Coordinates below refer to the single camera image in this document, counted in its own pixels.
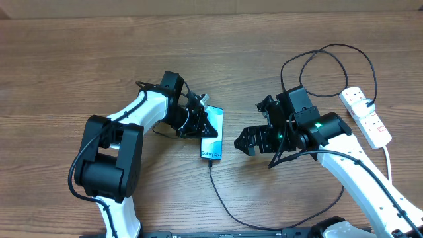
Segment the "Samsung Galaxy smartphone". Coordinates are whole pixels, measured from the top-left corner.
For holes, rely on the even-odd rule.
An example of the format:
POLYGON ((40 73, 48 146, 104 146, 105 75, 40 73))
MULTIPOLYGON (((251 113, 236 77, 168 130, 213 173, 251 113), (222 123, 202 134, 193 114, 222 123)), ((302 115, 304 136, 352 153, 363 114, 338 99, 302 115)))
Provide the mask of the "Samsung Galaxy smartphone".
POLYGON ((203 129, 200 145, 200 157, 204 159, 221 160, 223 141, 223 109, 208 106, 207 120, 203 129))

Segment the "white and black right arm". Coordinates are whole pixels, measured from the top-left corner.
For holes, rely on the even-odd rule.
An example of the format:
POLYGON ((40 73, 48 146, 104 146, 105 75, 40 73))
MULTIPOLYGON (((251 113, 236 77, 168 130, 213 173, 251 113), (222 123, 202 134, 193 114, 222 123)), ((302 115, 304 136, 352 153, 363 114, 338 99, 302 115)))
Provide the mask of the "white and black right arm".
POLYGON ((376 237, 421 237, 422 210, 409 202, 365 154, 334 112, 320 115, 304 87, 267 96, 257 104, 266 125, 243 129, 234 141, 248 156, 273 153, 268 167, 310 155, 330 171, 361 208, 376 237))

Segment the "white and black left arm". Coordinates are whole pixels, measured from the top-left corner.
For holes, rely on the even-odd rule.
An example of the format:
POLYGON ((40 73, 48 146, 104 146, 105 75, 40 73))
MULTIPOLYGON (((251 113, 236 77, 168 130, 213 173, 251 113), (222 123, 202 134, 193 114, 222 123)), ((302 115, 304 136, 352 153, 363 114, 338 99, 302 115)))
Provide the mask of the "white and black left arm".
POLYGON ((221 108, 207 94, 183 93, 186 81, 166 71, 159 84, 138 81, 136 99, 107 117, 92 115, 85 124, 78 154, 67 178, 74 197, 94 202, 106 226, 104 237, 142 237, 133 194, 141 174, 144 135, 162 122, 179 138, 200 139, 200 157, 220 160, 221 108))

